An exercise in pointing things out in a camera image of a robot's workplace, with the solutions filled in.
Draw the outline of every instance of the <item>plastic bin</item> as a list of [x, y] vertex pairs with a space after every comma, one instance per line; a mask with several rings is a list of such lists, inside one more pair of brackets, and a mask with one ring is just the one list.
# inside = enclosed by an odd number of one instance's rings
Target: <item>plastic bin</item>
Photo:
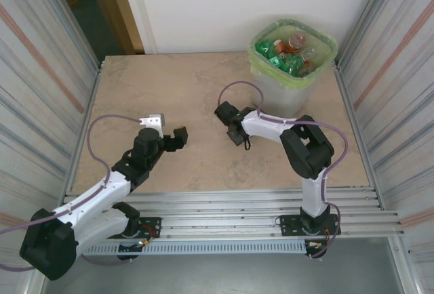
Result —
[[[317, 69], [303, 78], [293, 77], [278, 69], [256, 51], [256, 44], [261, 41], [281, 39], [286, 42], [297, 32], [304, 33], [306, 47], [314, 47], [316, 53], [311, 62]], [[253, 80], [264, 93], [264, 112], [292, 118], [306, 104], [319, 76], [332, 63], [337, 53], [338, 43], [333, 37], [296, 20], [278, 20], [256, 35], [248, 47], [248, 54]], [[260, 96], [257, 91], [252, 92], [252, 101], [259, 105]]]

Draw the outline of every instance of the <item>marble-patterned surface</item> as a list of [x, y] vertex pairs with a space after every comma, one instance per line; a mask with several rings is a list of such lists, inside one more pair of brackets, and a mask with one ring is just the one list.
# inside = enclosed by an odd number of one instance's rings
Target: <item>marble-patterned surface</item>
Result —
[[[102, 114], [145, 117], [162, 112], [165, 133], [185, 125], [189, 141], [184, 149], [165, 153], [150, 178], [136, 192], [228, 189], [297, 188], [300, 178], [290, 167], [283, 147], [266, 139], [252, 139], [246, 152], [226, 135], [214, 116], [220, 90], [236, 80], [250, 80], [246, 53], [173, 54], [108, 57], [104, 63], [91, 120]], [[224, 99], [238, 108], [251, 106], [251, 89], [236, 85]], [[329, 174], [329, 186], [367, 184], [353, 132], [332, 69], [321, 76], [309, 103], [296, 117], [311, 115], [333, 124], [349, 137], [346, 159]], [[109, 165], [132, 147], [138, 124], [120, 119], [98, 122], [92, 131], [94, 152]], [[336, 158], [343, 142], [333, 131], [325, 134]], [[83, 148], [73, 186], [82, 193], [104, 176], [104, 168]]]

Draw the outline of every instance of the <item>floor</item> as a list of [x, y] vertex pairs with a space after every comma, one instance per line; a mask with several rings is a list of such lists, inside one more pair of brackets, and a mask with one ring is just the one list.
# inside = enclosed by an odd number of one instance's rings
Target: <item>floor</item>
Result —
[[99, 62], [106, 56], [122, 55], [96, 0], [80, 0], [73, 14]]
[[[236, 80], [252, 80], [246, 53], [110, 56], [104, 63], [91, 120], [102, 114], [147, 117], [164, 113], [164, 133], [185, 125], [189, 140], [184, 149], [164, 153], [150, 178], [135, 192], [208, 191], [300, 188], [281, 144], [252, 138], [246, 152], [236, 147], [227, 128], [215, 117], [221, 89]], [[251, 106], [251, 89], [236, 85], [224, 99], [238, 108]], [[368, 184], [333, 70], [320, 77], [307, 104], [295, 115], [311, 115], [330, 123], [349, 138], [349, 153], [328, 176], [328, 186]], [[142, 128], [120, 119], [105, 119], [92, 129], [97, 156], [113, 166], [132, 147]], [[343, 143], [333, 131], [324, 133], [340, 155]], [[83, 148], [73, 192], [81, 194], [104, 175], [102, 166]]]
[[323, 261], [302, 254], [160, 255], [106, 267], [79, 258], [43, 293], [403, 293], [386, 238], [338, 239], [334, 246]]

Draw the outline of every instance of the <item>green plastic bag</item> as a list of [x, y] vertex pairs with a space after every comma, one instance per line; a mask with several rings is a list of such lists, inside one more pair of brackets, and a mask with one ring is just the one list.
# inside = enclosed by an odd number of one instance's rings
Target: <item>green plastic bag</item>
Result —
[[[261, 41], [267, 39], [281, 39], [283, 42], [286, 42], [294, 33], [297, 32], [304, 33], [306, 37], [305, 47], [314, 47], [316, 53], [316, 56], [310, 61], [317, 67], [317, 69], [302, 79], [293, 77], [273, 66], [266, 58], [264, 58], [264, 56], [256, 51], [256, 45]], [[256, 35], [248, 46], [247, 53], [249, 54], [249, 61], [252, 65], [250, 70], [253, 74], [266, 74], [278, 81], [284, 87], [290, 89], [302, 89], [310, 86], [324, 69], [332, 63], [338, 53], [338, 42], [335, 38], [320, 33], [299, 21], [284, 19], [272, 23]]]

